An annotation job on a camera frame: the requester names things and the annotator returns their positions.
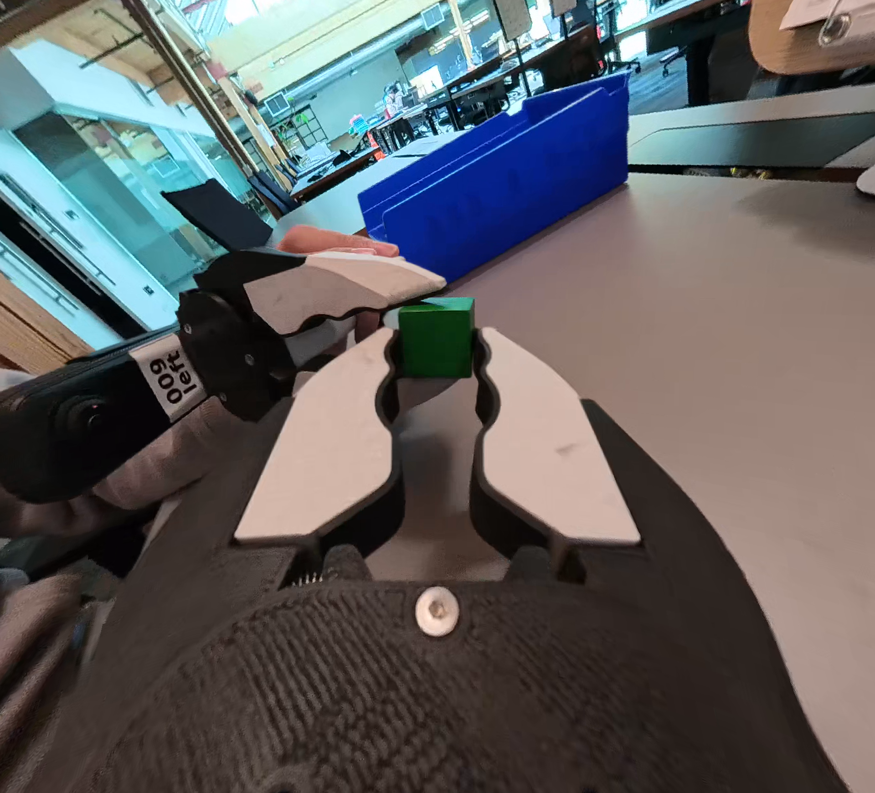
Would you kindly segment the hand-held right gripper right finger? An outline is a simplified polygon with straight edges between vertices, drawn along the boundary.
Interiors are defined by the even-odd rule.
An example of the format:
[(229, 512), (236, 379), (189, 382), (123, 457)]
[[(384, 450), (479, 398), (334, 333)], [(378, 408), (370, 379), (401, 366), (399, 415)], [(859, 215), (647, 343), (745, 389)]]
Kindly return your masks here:
[(639, 528), (572, 386), (496, 328), (476, 332), (474, 374), (476, 533), (490, 546), (639, 545)]

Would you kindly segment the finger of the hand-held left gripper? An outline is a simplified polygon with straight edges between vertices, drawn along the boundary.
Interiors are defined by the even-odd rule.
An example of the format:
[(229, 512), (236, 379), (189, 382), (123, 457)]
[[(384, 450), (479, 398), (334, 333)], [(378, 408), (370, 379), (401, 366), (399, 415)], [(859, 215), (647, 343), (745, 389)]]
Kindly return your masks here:
[(304, 262), (247, 282), (243, 290), (255, 315), (278, 335), (290, 337), (325, 319), (383, 311), (385, 297), (353, 278), (355, 272), (372, 269), (366, 262)]
[(302, 270), (333, 274), (383, 298), (386, 305), (438, 294), (446, 279), (400, 257), (374, 252), (319, 252), (306, 258)]

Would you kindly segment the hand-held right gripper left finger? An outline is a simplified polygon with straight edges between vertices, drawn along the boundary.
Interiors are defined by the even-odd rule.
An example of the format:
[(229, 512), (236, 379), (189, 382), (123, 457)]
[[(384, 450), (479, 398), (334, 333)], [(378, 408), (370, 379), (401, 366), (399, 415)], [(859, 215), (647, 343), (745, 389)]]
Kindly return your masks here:
[(381, 328), (307, 380), (236, 526), (239, 544), (324, 538), (393, 478), (378, 394), (394, 374), (396, 331)]

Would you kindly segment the wooden document stand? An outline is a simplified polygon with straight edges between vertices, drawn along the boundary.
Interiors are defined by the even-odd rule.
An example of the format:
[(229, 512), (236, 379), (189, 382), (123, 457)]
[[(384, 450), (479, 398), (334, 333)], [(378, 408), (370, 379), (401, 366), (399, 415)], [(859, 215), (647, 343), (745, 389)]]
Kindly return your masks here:
[(782, 77), (873, 66), (873, 0), (754, 0), (755, 61)]

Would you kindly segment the person's left hand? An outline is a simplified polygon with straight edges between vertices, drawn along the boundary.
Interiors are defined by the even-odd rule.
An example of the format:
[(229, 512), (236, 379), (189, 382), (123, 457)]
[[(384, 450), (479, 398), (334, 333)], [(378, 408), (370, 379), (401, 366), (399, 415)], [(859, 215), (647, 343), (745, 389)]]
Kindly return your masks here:
[[(401, 256), (396, 245), (374, 241), (366, 234), (343, 234), (302, 224), (290, 227), (276, 240), (274, 247), (281, 252), (298, 255), (318, 252), (346, 252), (390, 258)], [(381, 324), (382, 319), (379, 314), (357, 314), (352, 333), (355, 343), (365, 340)]]

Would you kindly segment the grey desk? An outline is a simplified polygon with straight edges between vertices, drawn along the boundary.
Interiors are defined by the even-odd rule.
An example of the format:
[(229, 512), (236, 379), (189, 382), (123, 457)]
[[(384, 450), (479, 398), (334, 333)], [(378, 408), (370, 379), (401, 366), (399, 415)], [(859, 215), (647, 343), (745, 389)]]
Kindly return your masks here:
[(873, 791), (873, 246), (851, 183), (630, 175), (449, 290), (708, 517), (854, 791)]

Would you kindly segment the blue plastic bin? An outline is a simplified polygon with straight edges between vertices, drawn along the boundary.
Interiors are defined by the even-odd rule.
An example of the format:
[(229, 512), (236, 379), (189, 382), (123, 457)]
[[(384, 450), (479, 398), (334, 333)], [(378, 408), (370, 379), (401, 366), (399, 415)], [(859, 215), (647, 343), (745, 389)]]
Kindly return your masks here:
[(628, 74), (526, 99), (369, 186), (371, 238), (454, 283), (628, 180)]

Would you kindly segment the person's grey hoodie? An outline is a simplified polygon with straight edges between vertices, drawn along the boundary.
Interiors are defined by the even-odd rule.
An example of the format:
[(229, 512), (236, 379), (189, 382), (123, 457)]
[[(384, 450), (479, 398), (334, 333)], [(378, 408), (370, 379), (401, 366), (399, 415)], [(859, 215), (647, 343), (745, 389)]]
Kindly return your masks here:
[(81, 542), (49, 566), (2, 567), (1, 789), (28, 791), (93, 653), (145, 527)]

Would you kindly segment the green wooden cube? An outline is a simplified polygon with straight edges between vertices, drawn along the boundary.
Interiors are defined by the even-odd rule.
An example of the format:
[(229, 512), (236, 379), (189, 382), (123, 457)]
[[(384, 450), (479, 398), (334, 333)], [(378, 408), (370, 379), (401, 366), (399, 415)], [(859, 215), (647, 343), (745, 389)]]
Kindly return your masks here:
[(430, 298), (402, 306), (397, 326), (405, 377), (459, 380), (471, 376), (475, 330), (473, 298)]

